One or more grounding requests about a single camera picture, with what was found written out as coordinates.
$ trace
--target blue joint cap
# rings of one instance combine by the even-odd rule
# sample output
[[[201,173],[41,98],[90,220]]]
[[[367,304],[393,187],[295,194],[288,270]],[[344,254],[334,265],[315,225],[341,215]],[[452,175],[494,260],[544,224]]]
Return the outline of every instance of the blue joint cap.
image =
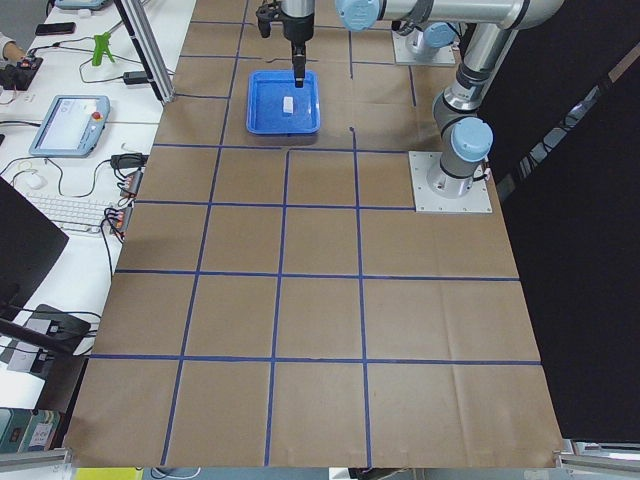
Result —
[[[424,39],[432,48],[442,48],[451,45],[456,39],[456,34],[444,22],[435,22],[424,31]]]
[[[352,32],[371,28],[380,14],[380,0],[336,0],[342,24]]]
[[[480,162],[493,145],[491,127],[476,117],[466,117],[456,123],[451,133],[451,146],[465,162]]]

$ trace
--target device screen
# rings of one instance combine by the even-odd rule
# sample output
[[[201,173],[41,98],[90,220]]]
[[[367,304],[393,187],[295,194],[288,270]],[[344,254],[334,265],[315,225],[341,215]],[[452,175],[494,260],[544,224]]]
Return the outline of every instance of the device screen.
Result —
[[[61,35],[63,33],[73,33],[76,31],[74,22],[64,23],[41,23],[36,27],[36,35]]]
[[[95,98],[62,98],[58,100],[38,147],[44,150],[75,150],[98,109]]]

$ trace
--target white mouse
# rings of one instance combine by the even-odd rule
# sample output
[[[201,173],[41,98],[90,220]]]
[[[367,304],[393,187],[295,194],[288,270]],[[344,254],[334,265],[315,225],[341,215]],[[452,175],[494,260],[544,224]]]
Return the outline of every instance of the white mouse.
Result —
[[[27,182],[27,185],[33,190],[39,190],[47,184],[44,177],[38,175],[36,172],[25,175],[25,182]]]

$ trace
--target keyboard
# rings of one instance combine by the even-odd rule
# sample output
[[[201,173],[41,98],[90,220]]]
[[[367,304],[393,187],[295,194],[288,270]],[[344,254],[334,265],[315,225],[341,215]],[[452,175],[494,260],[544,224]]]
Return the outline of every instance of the keyboard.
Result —
[[[105,200],[68,198],[33,191],[23,195],[61,230],[71,234],[99,235],[104,209],[113,207],[113,203]]]

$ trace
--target blue tray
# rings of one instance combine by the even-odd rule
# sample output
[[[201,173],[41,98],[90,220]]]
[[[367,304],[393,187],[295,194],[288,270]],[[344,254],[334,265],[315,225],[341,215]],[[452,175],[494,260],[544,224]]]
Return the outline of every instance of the blue tray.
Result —
[[[291,70],[257,70],[249,77],[247,130],[261,135],[310,134],[320,129],[318,76],[307,70],[304,87],[296,88]],[[293,114],[282,111],[293,97]]]

